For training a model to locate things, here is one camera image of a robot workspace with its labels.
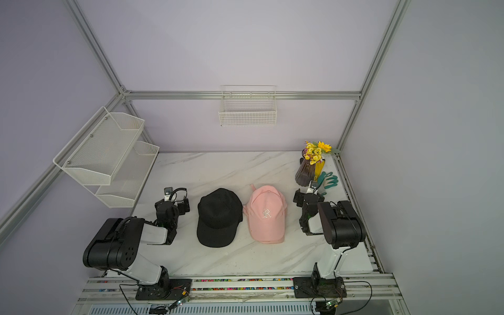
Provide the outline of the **pink cap R logo front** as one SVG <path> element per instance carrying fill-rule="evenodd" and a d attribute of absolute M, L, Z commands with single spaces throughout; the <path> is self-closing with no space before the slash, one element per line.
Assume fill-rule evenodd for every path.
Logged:
<path fill-rule="evenodd" d="M 262 244 L 281 244 L 286 235 L 287 203 L 275 187 L 251 185 L 252 195 L 243 212 L 251 237 Z"/>

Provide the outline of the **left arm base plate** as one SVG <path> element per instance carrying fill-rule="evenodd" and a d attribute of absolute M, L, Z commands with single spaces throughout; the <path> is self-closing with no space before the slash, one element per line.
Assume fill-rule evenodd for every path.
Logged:
<path fill-rule="evenodd" d="M 154 285 L 140 285 L 135 296 L 137 301 L 179 301 L 189 296 L 192 279 L 161 280 Z"/>

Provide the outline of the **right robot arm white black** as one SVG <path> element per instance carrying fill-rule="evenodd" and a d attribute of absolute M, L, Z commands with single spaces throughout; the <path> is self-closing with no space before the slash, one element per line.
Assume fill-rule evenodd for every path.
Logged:
<path fill-rule="evenodd" d="M 314 264 L 314 274 L 323 279 L 337 278 L 350 250 L 367 237 L 362 220 L 347 200 L 327 202 L 319 194 L 297 190 L 293 202 L 301 208 L 302 232 L 307 236 L 323 235 L 331 246 L 331 251 Z"/>

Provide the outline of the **black cap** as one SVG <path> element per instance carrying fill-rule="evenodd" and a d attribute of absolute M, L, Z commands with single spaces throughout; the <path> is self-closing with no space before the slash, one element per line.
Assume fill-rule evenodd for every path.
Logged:
<path fill-rule="evenodd" d="M 231 190 L 218 188 L 201 198 L 198 204 L 197 238 L 209 248 L 224 248 L 236 236 L 243 221 L 243 205 Z"/>

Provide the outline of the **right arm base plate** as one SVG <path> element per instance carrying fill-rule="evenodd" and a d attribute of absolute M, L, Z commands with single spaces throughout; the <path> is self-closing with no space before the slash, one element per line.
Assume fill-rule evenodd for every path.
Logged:
<path fill-rule="evenodd" d="M 341 277 L 334 279 L 313 280 L 311 277 L 293 278 L 294 294 L 297 299 L 302 298 L 346 298 L 347 290 Z"/>

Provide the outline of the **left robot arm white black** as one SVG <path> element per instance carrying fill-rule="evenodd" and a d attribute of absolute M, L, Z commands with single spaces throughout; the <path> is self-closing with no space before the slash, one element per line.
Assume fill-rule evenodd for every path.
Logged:
<path fill-rule="evenodd" d="M 130 216 L 110 218 L 102 225 L 84 251 L 83 264 L 87 268 L 113 271 L 135 280 L 141 286 L 170 289 L 170 279 L 165 267 L 156 265 L 139 253 L 141 244 L 171 245 L 175 240 L 178 218 L 190 211 L 185 188 L 166 190 L 156 202 L 156 219 Z"/>

